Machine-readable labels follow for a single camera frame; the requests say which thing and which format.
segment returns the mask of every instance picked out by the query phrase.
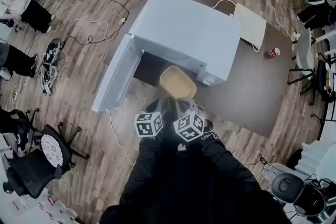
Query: person in white shirt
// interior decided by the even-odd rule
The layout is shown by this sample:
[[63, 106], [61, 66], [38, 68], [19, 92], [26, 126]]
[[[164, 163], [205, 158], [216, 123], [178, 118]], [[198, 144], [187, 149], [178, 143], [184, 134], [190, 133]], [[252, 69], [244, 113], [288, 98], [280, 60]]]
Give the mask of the person in white shirt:
[[0, 19], [22, 20], [41, 33], [49, 33], [55, 18], [35, 0], [0, 0]]

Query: soda can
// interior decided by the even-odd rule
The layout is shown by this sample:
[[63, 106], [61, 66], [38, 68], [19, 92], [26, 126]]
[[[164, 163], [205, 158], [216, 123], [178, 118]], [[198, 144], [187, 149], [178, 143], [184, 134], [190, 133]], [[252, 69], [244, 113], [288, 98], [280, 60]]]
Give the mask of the soda can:
[[280, 55], [279, 48], [274, 48], [267, 53], [267, 57], [270, 58], [270, 59], [274, 58], [275, 56], [278, 56], [278, 55]]

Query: black pants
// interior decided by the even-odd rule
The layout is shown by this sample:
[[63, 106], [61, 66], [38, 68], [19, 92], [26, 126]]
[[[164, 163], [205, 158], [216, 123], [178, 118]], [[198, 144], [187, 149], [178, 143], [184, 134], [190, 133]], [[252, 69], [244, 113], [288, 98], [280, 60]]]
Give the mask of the black pants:
[[298, 17], [305, 24], [306, 29], [310, 28], [313, 30], [335, 22], [336, 9], [329, 6], [328, 3], [312, 5], [301, 11]]
[[22, 51], [10, 45], [8, 56], [3, 66], [14, 71], [18, 75], [33, 78], [35, 74], [35, 70], [32, 69], [34, 63], [33, 57], [29, 57]]
[[21, 15], [22, 21], [28, 23], [33, 29], [45, 33], [51, 22], [51, 14], [36, 1], [30, 1], [28, 7]]

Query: gloved hand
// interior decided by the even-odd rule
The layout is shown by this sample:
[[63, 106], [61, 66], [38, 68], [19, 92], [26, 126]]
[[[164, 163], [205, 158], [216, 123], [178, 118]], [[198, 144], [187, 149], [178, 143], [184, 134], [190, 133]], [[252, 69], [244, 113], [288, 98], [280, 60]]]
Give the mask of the gloved hand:
[[203, 133], [202, 136], [186, 143], [187, 150], [201, 151], [207, 145], [214, 143], [218, 139], [218, 135], [213, 131]]

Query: desk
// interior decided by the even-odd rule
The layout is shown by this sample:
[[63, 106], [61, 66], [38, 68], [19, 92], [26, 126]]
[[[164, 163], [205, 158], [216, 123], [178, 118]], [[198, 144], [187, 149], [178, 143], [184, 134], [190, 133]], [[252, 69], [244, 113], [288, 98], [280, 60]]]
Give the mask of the desk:
[[[209, 7], [219, 0], [194, 0]], [[114, 43], [107, 52], [104, 63], [109, 65], [123, 36], [129, 32], [134, 20], [147, 0], [140, 0], [137, 7], [130, 11], [130, 16], [119, 31]], [[218, 10], [230, 14], [234, 5], [222, 2]], [[264, 53], [278, 47], [280, 56], [267, 59]], [[265, 37], [260, 52], [254, 52], [251, 45], [240, 40], [228, 80], [216, 86], [207, 87], [195, 80], [196, 75], [188, 73], [197, 83], [197, 99], [204, 108], [224, 119], [238, 124], [250, 131], [269, 137], [277, 120], [282, 100], [287, 89], [287, 79], [291, 62], [291, 40], [266, 25]], [[159, 78], [160, 68], [148, 67], [152, 73], [146, 77]]]

